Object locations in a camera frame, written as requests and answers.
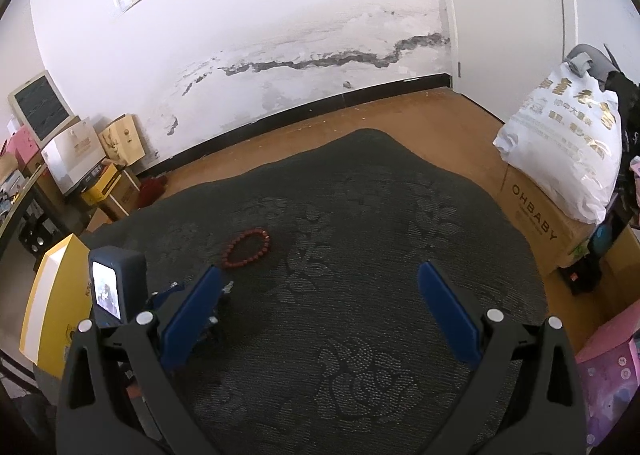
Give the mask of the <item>yellow white storage box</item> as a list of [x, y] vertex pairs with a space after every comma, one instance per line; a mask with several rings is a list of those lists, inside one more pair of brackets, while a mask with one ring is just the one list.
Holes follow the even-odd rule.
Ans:
[[49, 249], [38, 267], [26, 305], [20, 352], [60, 379], [77, 325], [91, 305], [89, 249], [74, 234]]

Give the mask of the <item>black desk with shelf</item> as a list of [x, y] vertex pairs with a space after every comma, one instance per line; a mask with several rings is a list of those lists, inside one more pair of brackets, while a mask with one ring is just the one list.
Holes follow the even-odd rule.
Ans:
[[44, 214], [48, 213], [48, 198], [38, 184], [40, 178], [47, 172], [47, 167], [40, 164], [11, 202], [9, 213], [1, 223], [0, 258], [3, 257], [9, 243], [21, 227], [27, 209], [33, 202], [38, 204]]

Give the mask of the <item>yellow black carton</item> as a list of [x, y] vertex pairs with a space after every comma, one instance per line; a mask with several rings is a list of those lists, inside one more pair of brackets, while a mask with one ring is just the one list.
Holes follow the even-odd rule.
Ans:
[[104, 201], [118, 180], [120, 170], [115, 163], [98, 164], [81, 182], [80, 197], [89, 206]]

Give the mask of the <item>white paper gift bag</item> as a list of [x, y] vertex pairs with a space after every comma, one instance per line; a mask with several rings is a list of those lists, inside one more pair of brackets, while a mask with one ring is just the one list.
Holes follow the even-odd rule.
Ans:
[[98, 134], [88, 120], [80, 120], [53, 137], [41, 155], [64, 196], [106, 157]]

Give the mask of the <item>brown OHBABY cardboard box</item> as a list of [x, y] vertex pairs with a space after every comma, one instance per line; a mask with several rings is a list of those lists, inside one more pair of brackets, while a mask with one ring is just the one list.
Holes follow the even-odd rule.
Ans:
[[524, 173], [506, 167], [497, 201], [525, 236], [542, 275], [570, 267], [587, 253], [596, 227], [570, 219]]

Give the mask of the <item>brown kraft gift bag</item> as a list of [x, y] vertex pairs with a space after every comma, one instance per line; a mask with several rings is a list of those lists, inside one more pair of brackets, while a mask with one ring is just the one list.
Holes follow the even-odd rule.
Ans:
[[134, 117], [131, 115], [120, 116], [102, 130], [98, 137], [107, 157], [124, 166], [131, 166], [145, 156]]

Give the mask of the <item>dark patterned table cloth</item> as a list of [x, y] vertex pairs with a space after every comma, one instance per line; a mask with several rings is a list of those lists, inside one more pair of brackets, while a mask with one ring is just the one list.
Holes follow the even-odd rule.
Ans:
[[85, 241], [143, 253], [157, 290], [255, 227], [268, 255], [230, 273], [224, 334], [176, 376], [228, 454], [414, 453], [469, 377], [419, 295], [425, 261], [523, 323], [547, 312], [532, 250], [495, 201], [373, 130], [188, 188]]

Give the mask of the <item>pink purple printed box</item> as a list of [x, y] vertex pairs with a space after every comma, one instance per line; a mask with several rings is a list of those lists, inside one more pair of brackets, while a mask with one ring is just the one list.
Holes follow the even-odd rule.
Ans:
[[639, 301], [587, 340], [576, 354], [586, 403], [587, 449], [598, 446], [639, 389]]

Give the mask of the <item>white framed blackboard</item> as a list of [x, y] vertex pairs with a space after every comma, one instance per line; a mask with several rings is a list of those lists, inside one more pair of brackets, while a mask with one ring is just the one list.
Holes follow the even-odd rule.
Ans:
[[46, 70], [11, 92], [8, 101], [39, 148], [77, 119]]

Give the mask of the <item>white printed plastic bag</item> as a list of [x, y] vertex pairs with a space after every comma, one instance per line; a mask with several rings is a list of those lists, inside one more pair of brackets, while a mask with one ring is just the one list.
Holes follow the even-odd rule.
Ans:
[[570, 219], [600, 224], [622, 160], [618, 96], [564, 62], [528, 94], [494, 146]]

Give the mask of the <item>white door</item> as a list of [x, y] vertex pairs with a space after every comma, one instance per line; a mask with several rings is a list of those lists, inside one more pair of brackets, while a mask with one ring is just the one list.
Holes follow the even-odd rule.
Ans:
[[611, 53], [639, 79], [633, 0], [440, 0], [451, 41], [454, 92], [501, 121], [579, 43]]

